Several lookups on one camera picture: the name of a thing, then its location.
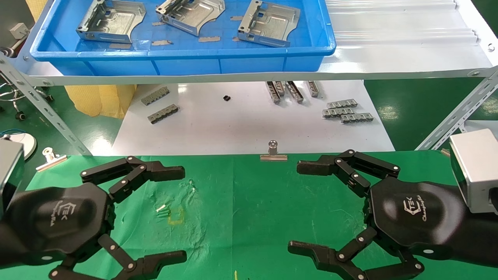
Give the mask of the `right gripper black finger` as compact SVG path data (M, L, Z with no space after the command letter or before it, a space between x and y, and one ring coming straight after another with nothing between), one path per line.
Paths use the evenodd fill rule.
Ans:
M321 155L316 161L299 161L297 172L324 177L334 175L358 197L368 198L371 183L360 172L378 179L397 178L400 167L350 149L337 156Z
M317 270L335 273L343 280L411 280L423 273L424 265L406 249L395 250L399 264L367 270L358 268L353 259L380 236L375 228L367 227L340 250L292 240L288 243L288 252L310 257Z

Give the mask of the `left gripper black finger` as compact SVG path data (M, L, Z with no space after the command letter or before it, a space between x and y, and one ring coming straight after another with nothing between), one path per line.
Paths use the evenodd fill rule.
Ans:
M142 161L134 156L120 158L81 172L83 183L99 185L120 179L109 188L108 196L113 203L121 203L148 181L164 182L185 178L182 166L165 167L160 161Z
M157 279L164 266L184 263L187 253L184 250L146 255L133 260L108 234L98 238L98 245L105 249L122 267L122 270L113 280L154 280ZM51 280L99 280L91 275L74 271L77 260L66 257L64 261L53 269L49 278Z

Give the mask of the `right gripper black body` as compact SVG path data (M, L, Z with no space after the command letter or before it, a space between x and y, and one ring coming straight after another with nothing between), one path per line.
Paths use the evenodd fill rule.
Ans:
M455 186L388 177L369 191L372 222L386 248L429 259L453 259L467 206Z

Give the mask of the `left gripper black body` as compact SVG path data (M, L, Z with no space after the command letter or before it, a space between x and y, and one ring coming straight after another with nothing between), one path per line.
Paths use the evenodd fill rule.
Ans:
M16 194L6 210L6 261L84 262L114 228L114 204L93 183Z

